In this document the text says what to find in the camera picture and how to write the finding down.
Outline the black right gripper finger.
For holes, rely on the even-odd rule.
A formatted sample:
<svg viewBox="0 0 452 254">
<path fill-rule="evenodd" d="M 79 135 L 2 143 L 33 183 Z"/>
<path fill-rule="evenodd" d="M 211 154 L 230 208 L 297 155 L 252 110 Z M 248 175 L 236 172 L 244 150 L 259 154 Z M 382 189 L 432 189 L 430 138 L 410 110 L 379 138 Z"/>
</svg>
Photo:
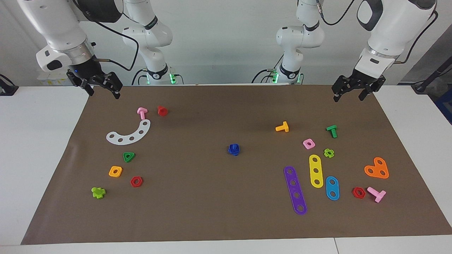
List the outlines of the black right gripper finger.
<svg viewBox="0 0 452 254">
<path fill-rule="evenodd" d="M 103 88 L 109 90 L 115 99 L 120 98 L 120 90 L 123 87 L 122 82 L 114 72 L 105 73 L 103 75 Z"/>
<path fill-rule="evenodd" d="M 71 71 L 67 72 L 67 78 L 74 87 L 82 88 L 89 96 L 94 95 L 95 92 L 87 79 L 79 78 Z"/>
</svg>

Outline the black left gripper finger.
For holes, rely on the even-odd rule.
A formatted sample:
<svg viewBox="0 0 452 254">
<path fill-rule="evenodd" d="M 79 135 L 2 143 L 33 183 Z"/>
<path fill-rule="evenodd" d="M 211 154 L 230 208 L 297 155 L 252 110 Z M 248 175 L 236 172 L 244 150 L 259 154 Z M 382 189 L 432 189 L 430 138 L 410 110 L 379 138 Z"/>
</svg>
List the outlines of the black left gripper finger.
<svg viewBox="0 0 452 254">
<path fill-rule="evenodd" d="M 345 93 L 353 90 L 353 86 L 350 84 L 351 78 L 346 76 L 339 76 L 332 85 L 332 91 L 334 93 L 334 102 L 338 102 L 340 97 Z"/>
<path fill-rule="evenodd" d="M 361 82 L 363 90 L 359 94 L 359 100 L 363 101 L 369 94 L 378 92 L 379 89 L 384 85 L 384 82 L 386 82 L 386 78 L 379 78 L 371 83 L 370 82 Z"/>
</svg>

